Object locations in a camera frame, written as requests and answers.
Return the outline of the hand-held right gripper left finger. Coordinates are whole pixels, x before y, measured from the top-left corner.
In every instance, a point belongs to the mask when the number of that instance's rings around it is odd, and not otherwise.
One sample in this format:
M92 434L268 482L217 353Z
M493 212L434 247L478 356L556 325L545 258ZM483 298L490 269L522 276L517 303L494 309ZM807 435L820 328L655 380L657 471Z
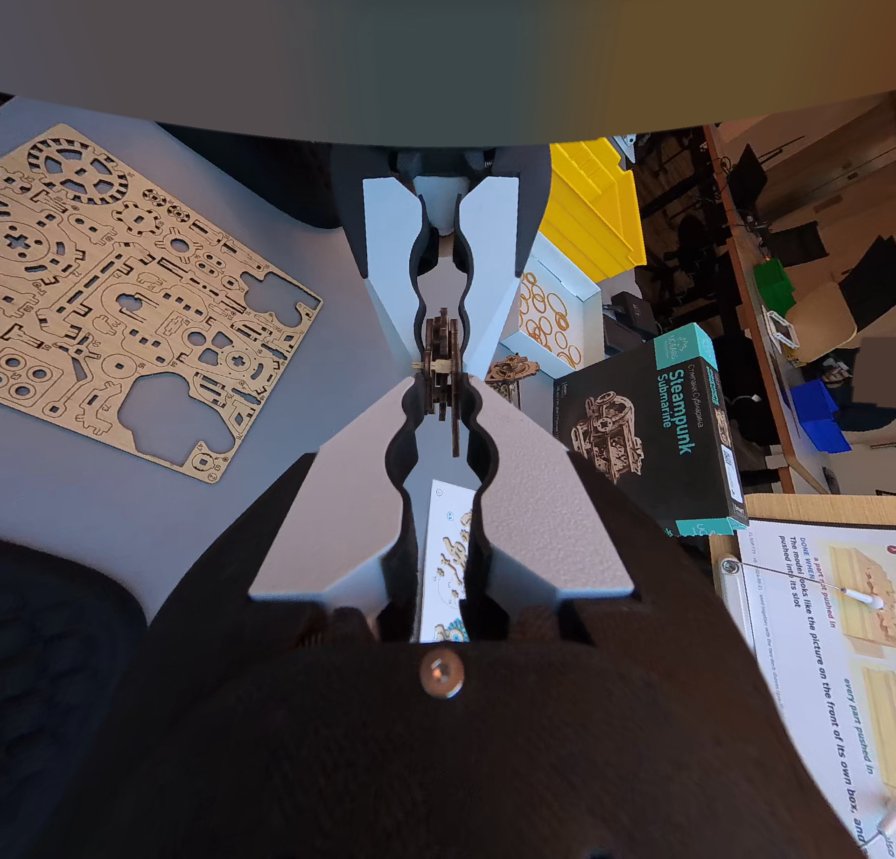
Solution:
M320 447L249 587L255 604L352 608L382 641L413 641L420 556L405 483L423 398L408 377Z

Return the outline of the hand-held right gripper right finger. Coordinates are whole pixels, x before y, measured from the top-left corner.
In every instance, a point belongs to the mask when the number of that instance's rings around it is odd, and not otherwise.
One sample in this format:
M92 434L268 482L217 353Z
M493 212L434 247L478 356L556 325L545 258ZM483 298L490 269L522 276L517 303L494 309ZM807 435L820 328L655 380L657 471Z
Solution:
M462 420L476 491L462 619L498 641L532 610L633 595L634 584L570 454L484 381L463 377Z

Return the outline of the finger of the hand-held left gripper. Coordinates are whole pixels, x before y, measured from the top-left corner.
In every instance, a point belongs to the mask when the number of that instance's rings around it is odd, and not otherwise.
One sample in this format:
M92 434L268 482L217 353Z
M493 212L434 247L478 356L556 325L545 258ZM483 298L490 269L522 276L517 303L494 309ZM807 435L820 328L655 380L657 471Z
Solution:
M398 376L421 360L427 305L420 262L430 243L425 201L393 177L364 179L365 286L383 328Z
M464 371L485 378L518 287L519 179L489 176L458 202L455 256L467 270L459 301Z

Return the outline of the wooden gear assembly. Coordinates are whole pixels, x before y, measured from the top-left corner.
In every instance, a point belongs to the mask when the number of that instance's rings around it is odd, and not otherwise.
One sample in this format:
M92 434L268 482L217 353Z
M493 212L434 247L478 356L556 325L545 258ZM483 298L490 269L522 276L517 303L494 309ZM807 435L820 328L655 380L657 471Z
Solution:
M444 422L451 413L452 454L461 455L462 354L459 323L443 307L437 317L427 318L422 360L413 367L423 380L425 415Z

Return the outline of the grey desk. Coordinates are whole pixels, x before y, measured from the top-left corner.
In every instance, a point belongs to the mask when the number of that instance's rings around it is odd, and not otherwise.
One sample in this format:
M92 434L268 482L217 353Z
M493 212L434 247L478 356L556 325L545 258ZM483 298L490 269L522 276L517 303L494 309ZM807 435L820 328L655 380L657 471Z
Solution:
M158 124L17 96L2 155L66 123L322 297L322 310L217 484L2 408L2 537L115 578L148 620L261 494L399 382L342 230L298 222Z

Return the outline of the pile of tan rubber bands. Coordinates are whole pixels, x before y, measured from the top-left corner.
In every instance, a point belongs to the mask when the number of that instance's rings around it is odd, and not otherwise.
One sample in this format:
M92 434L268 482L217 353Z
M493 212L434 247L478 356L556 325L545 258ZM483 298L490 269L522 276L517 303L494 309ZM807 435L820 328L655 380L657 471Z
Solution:
M581 300L539 263L533 262L521 276L518 315L521 333L570 369L581 367Z

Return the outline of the white cardboard box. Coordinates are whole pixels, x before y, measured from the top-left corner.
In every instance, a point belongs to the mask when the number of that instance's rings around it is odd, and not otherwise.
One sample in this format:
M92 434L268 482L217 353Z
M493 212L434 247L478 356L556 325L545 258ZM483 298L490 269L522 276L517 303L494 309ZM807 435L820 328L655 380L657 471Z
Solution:
M524 271L533 262L541 264L543 268L556 276L566 289L581 300L584 346L582 350L582 364L576 370L604 360L606 354L604 351L603 305L597 283L589 279L583 271L580 271L566 255L558 248L555 248L541 233L535 237L532 252ZM564 377L576 371L559 362L550 352L520 332L518 323L519 293L520 284L504 325L501 343L509 351L516 352L537 362L540 369L553 379Z

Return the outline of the black cushioned pad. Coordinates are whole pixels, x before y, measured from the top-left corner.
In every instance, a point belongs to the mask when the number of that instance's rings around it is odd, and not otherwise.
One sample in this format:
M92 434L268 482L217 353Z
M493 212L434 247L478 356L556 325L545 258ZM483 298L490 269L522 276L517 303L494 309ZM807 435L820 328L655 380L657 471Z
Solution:
M341 227L330 179L330 144L160 126L286 215L319 229Z
M24 857L57 809L146 628L113 578L2 541L2 857Z

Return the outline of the stack of yellow plastic bins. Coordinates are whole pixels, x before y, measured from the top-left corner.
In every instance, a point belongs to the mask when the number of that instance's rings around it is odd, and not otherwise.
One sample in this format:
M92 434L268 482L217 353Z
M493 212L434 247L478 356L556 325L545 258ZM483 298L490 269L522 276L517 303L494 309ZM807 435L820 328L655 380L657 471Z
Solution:
M633 172L607 138L551 144L540 232L593 282L646 264Z

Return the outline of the small black box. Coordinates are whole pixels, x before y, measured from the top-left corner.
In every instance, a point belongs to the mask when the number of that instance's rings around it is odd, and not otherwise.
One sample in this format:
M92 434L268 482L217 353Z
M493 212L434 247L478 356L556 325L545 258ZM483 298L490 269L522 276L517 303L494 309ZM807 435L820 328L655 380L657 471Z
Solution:
M607 357L639 348L659 335L651 305L640 296L621 292L603 305L604 346Z

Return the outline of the black puzzle kit box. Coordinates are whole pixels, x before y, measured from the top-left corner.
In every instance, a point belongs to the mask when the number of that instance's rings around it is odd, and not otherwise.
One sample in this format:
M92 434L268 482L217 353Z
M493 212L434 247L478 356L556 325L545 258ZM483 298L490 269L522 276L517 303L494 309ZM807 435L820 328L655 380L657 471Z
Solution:
M554 436L672 536L733 535L745 498L711 338L696 324L554 382Z

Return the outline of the laser-cut wooden parts sheet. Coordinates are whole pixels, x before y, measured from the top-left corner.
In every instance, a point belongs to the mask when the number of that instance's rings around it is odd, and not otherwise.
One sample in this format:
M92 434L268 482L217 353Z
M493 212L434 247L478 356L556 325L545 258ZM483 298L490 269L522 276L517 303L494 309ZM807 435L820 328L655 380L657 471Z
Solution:
M4 155L1 181L2 405L217 483L321 297L68 124ZM232 447L141 450L119 413L157 374Z

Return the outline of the long wooden table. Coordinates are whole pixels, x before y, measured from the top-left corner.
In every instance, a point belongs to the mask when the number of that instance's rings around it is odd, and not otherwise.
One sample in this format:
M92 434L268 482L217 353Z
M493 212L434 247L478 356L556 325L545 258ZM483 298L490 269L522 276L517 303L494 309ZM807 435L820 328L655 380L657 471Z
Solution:
M756 285L754 270L766 260L763 248L758 237L744 226L735 211L727 185L727 176L721 164L718 129L712 124L704 125L702 129L731 231L727 240L727 251L741 302L736 309L738 326L750 339L755 350L770 413L777 431L778 441L770 449L770 460L778 465L784 493L827 494L831 491L824 472L828 455L814 447L792 407L790 388L803 382L802 374L775 347L775 341L771 338L767 327L765 306Z

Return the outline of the green plastic bin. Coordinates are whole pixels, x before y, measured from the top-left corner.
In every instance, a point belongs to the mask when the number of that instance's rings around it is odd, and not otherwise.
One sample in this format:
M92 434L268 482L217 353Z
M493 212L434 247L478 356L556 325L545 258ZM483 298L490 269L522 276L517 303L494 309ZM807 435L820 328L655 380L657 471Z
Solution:
M794 286L786 269L777 258L768 259L754 268L756 288L763 304L780 317L794 307Z

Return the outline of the blue plastic bin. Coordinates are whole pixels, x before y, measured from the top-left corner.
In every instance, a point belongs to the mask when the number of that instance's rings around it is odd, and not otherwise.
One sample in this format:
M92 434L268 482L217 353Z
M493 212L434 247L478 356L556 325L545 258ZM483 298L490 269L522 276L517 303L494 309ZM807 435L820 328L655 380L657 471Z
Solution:
M817 451L838 454L852 450L835 420L838 405L823 381L792 387L790 395L798 421Z

